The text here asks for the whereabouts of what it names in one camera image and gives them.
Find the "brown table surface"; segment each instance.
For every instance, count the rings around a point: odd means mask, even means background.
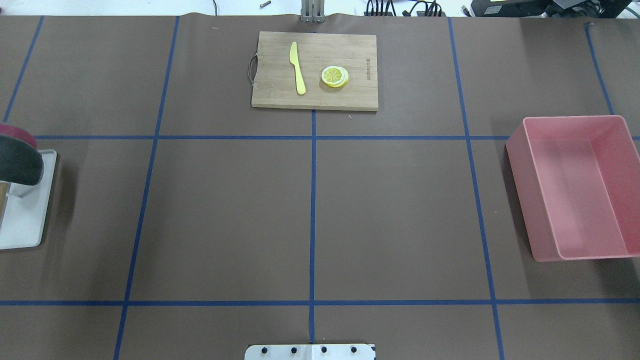
[[[640,359],[640,261],[535,262],[504,150],[527,116],[640,140],[640,21],[586,21],[0,17],[0,115],[60,155],[0,359]],[[261,30],[376,35],[380,110],[252,108]]]

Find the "cutting board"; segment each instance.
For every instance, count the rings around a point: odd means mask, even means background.
[[[292,42],[307,92],[298,95]],[[261,31],[251,105],[256,108],[317,110],[378,110],[378,52],[375,35],[277,33]],[[331,88],[321,79],[330,65],[349,72],[349,83]]]

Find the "yellow knife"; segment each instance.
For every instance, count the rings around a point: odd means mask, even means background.
[[[296,91],[300,95],[304,95],[307,92],[305,87],[305,81],[302,80],[302,72],[300,72],[300,62],[298,62],[298,43],[291,43],[291,50],[289,50],[289,62],[296,69]]]

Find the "pink box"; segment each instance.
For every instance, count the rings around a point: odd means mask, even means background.
[[[507,152],[535,260],[640,256],[640,157],[623,117],[527,117]]]

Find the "sticker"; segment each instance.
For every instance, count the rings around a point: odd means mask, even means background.
[[[502,5],[498,5],[498,6],[489,6],[485,11],[483,15],[491,15],[493,13],[499,13],[500,9],[502,8]]]

